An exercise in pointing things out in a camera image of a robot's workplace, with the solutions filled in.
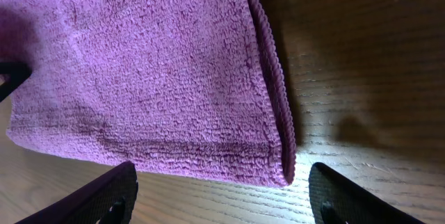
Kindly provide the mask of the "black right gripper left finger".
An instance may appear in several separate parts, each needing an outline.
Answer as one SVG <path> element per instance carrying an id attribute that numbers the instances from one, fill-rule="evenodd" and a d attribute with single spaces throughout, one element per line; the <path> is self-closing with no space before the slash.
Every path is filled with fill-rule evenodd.
<path id="1" fill-rule="evenodd" d="M 137 194 L 135 165 L 125 161 L 17 224 L 129 224 Z"/>

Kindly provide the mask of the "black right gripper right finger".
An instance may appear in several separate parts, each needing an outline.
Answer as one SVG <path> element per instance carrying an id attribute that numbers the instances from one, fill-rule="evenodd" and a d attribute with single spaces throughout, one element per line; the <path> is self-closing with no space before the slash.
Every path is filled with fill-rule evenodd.
<path id="1" fill-rule="evenodd" d="M 308 182 L 316 224 L 423 224 L 324 163 L 312 165 Z"/>

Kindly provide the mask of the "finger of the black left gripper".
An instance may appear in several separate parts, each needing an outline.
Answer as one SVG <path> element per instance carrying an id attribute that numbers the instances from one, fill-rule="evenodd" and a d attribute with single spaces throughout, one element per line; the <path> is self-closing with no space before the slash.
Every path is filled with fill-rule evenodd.
<path id="1" fill-rule="evenodd" d="M 24 83 L 31 74 L 32 70 L 26 63 L 1 63 L 1 75 L 6 76 L 6 80 L 1 84 L 1 101 L 4 101 L 7 96 Z"/>

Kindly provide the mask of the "purple microfiber cloth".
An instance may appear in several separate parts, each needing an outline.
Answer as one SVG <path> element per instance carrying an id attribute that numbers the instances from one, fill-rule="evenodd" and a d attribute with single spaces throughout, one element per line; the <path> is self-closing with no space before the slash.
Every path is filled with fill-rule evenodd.
<path id="1" fill-rule="evenodd" d="M 26 149 L 293 182 L 293 118 L 259 0 L 1 0 L 1 58 L 32 70 L 6 132 Z"/>

